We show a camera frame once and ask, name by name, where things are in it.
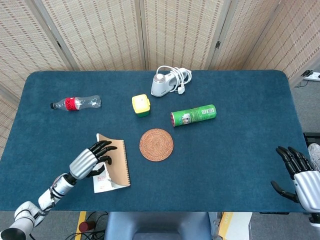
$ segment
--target round rattan coaster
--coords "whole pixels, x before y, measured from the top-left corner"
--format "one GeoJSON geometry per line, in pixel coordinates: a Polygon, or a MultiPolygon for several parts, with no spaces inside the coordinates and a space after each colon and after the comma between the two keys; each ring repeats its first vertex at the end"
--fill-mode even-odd
{"type": "Polygon", "coordinates": [[[170,134],[163,129],[150,129],[142,135],[140,140],[140,152],[152,162],[165,160],[173,149],[174,141],[170,134]]]}

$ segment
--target paper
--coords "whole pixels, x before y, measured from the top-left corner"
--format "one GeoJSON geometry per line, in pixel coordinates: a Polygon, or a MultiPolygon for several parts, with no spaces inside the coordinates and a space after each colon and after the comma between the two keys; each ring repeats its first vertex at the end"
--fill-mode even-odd
{"type": "Polygon", "coordinates": [[[249,222],[252,212],[224,212],[219,236],[223,240],[249,240],[249,222]]]}
{"type": "Polygon", "coordinates": [[[94,193],[107,192],[130,186],[125,142],[123,140],[107,138],[99,133],[96,135],[96,140],[111,141],[111,146],[116,146],[117,149],[110,150],[105,154],[105,156],[111,157],[111,165],[101,162],[93,168],[93,170],[98,170],[102,165],[105,168],[100,175],[93,177],[94,193]]]}

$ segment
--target red bottle label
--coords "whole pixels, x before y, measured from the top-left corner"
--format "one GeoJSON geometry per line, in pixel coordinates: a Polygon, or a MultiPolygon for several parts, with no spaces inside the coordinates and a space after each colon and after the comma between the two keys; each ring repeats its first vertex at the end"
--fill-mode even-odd
{"type": "Polygon", "coordinates": [[[76,98],[75,97],[67,97],[64,101],[65,108],[68,111],[77,111],[78,109],[76,108],[76,98]]]}

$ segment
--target gray floor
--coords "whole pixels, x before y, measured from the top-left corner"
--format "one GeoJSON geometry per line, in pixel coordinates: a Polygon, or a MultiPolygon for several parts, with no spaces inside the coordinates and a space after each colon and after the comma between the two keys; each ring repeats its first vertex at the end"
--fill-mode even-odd
{"type": "MultiPolygon", "coordinates": [[[[292,95],[302,130],[320,132],[320,82],[309,81],[305,87],[294,88],[292,95]]],[[[96,213],[91,219],[96,220],[100,214],[96,213]]],[[[12,223],[13,216],[13,212],[0,212],[0,230],[12,223]]],[[[308,217],[302,213],[254,213],[251,219],[252,240],[315,240],[317,237],[309,225],[308,217]]],[[[64,240],[76,231],[78,218],[79,212],[53,211],[33,231],[33,236],[36,240],[64,240]]],[[[102,218],[97,230],[104,229],[106,221],[107,218],[102,218]]]]}

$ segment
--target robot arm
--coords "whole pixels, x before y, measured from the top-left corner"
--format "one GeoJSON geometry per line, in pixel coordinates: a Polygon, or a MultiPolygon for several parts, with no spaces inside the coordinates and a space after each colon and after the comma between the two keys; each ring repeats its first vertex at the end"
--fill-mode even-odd
{"type": "Polygon", "coordinates": [[[320,172],[314,170],[307,158],[292,147],[279,146],[276,152],[282,157],[285,167],[295,186],[295,193],[283,190],[275,181],[271,181],[274,190],[301,206],[309,213],[310,224],[320,237],[320,172]]]}
{"type": "Polygon", "coordinates": [[[70,164],[70,172],[58,176],[38,199],[39,207],[30,201],[20,205],[14,213],[14,223],[0,232],[0,240],[25,240],[32,230],[39,225],[49,211],[76,185],[77,180],[101,174],[104,165],[97,171],[93,168],[101,162],[112,164],[109,156],[103,156],[115,146],[107,146],[111,141],[99,141],[90,148],[86,148],[70,164]]]}

